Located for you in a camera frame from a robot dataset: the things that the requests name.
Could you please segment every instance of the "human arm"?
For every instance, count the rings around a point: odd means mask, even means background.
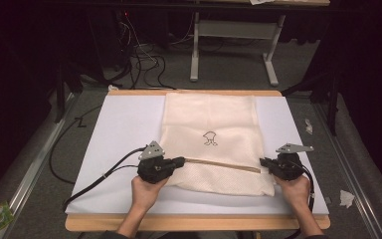
[[[281,186],[284,198],[290,205],[304,237],[323,235],[311,211],[308,208],[309,180],[304,176],[292,181],[281,180],[275,177]]]
[[[155,184],[148,183],[135,176],[131,181],[132,204],[125,219],[119,225],[116,233],[127,238],[133,238],[141,220],[156,202],[160,189],[166,184],[167,178]]]

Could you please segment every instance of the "drawstring bag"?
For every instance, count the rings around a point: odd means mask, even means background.
[[[167,185],[229,195],[275,193],[273,178],[260,165],[255,97],[167,94],[160,145],[166,158],[186,159]]]

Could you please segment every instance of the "white board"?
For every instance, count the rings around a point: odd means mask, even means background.
[[[87,149],[73,195],[89,186],[126,154],[160,140],[164,96],[107,96],[95,131]],[[257,113],[264,138],[265,157],[276,158],[276,149],[285,143],[302,145],[286,98],[256,97]],[[139,153],[122,165],[138,165]],[[315,179],[306,153],[300,160],[314,178],[315,203],[313,214],[327,215],[323,195]],[[130,180],[137,175],[135,167],[114,172],[93,190],[74,200],[68,214],[126,213],[131,204]],[[260,214],[289,215],[279,186],[275,196],[229,196],[164,187],[149,213],[154,214]]]

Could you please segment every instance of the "metal bracket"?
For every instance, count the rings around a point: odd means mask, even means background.
[[[302,145],[287,143],[283,145],[282,147],[276,149],[276,152],[294,153],[294,152],[313,151],[313,150],[314,148],[312,146],[302,146]]]
[[[152,141],[144,150],[144,152],[138,157],[138,159],[144,160],[157,156],[163,156],[164,153],[165,152],[163,148],[156,141]]]

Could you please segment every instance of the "sleeve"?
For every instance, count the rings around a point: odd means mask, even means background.
[[[128,238],[121,234],[117,234],[111,231],[105,231],[103,234],[100,235],[98,239],[128,239]]]
[[[329,237],[326,235],[315,235],[315,236],[305,237],[305,239],[329,239]]]

